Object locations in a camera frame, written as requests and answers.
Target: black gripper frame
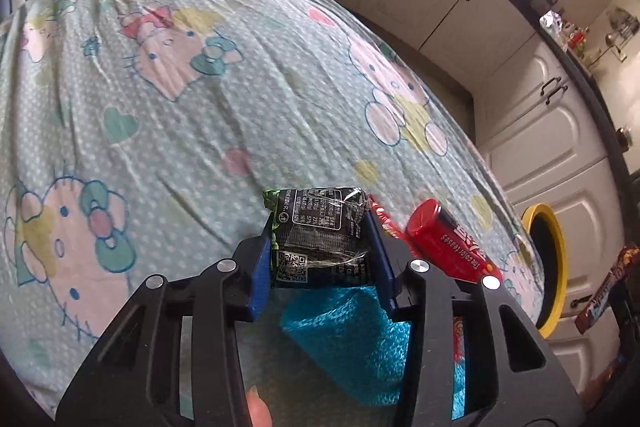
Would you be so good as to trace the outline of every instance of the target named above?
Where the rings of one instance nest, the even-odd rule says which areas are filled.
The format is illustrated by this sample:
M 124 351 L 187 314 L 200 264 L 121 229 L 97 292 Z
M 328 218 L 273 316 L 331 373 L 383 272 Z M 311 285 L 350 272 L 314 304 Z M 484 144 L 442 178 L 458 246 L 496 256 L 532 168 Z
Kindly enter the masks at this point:
M 174 282 L 146 279 L 82 363 L 56 423 L 251 427 L 234 322 L 252 322 L 266 304 L 272 219 L 262 235 L 240 242 L 233 263 Z M 362 228 L 381 307 L 391 320 L 412 324 L 394 427 L 583 423 L 566 373 L 502 285 L 453 280 L 433 265 L 416 271 L 407 245 L 387 235 L 374 213 L 366 213 Z M 189 315 L 193 420 L 180 415 L 178 398 L 180 330 Z M 454 316 L 463 317 L 466 396 L 465 415 L 451 420 Z

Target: kitchen counter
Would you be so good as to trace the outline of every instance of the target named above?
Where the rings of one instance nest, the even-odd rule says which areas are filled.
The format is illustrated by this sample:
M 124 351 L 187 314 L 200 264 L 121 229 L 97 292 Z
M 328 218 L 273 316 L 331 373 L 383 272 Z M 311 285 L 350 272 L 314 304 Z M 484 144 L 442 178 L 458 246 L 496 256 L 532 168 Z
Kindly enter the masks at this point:
M 638 216 L 638 208 L 632 198 L 629 171 L 618 144 L 613 121 L 600 89 L 598 89 L 594 78 L 585 73 L 577 60 L 563 51 L 544 28 L 540 26 L 540 16 L 527 2 L 524 0 L 509 1 L 545 41 L 580 92 L 607 151 L 609 166 L 616 184 L 618 199 L 620 200 L 625 240 L 627 243 L 640 244 L 640 218 Z

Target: bed sheet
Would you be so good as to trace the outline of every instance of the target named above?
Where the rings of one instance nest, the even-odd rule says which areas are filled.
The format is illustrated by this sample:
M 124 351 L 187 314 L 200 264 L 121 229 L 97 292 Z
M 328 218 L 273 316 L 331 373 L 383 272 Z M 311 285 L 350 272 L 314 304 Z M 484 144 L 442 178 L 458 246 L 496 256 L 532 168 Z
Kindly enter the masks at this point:
M 437 197 L 538 317 L 542 265 L 497 182 L 337 3 L 30 0 L 0 25 L 0 348 L 53 415 L 148 275 L 228 257 L 260 232 L 264 188 L 337 185 L 362 186 L 403 227 Z M 384 425 L 294 361 L 277 326 L 286 298 L 239 327 L 245 381 L 278 424 L 303 425 L 290 401 L 306 396 L 315 425 Z

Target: red candy tube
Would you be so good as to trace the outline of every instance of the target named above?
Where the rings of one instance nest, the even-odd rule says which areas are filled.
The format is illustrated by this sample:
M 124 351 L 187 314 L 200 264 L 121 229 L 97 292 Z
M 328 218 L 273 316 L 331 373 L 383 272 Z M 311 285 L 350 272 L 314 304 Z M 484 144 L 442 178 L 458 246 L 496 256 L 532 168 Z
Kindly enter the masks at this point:
M 414 257 L 422 257 L 420 253 L 415 249 L 414 245 L 411 244 L 411 241 L 406 234 L 396 225 L 396 223 L 391 220 L 389 215 L 385 212 L 385 209 L 380 206 L 380 204 L 373 199 L 371 195 L 369 195 L 369 200 L 371 201 L 371 210 L 373 210 L 378 219 L 382 223 L 382 229 L 388 233 L 391 237 L 395 237 L 396 239 L 402 239 L 407 245 L 409 245 L 409 250 L 414 254 Z
M 406 233 L 421 256 L 449 277 L 477 283 L 493 275 L 502 281 L 500 270 L 438 200 L 426 200 L 414 210 Z

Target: green snack wrapper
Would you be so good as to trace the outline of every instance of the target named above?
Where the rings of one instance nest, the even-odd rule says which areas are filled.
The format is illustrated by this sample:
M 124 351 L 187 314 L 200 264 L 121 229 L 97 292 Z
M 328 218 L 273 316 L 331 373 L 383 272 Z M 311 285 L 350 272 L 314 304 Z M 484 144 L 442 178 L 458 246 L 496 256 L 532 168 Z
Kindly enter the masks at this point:
M 373 279 L 360 222 L 370 203 L 358 187 L 263 191 L 273 213 L 271 284 L 281 288 L 367 286 Z

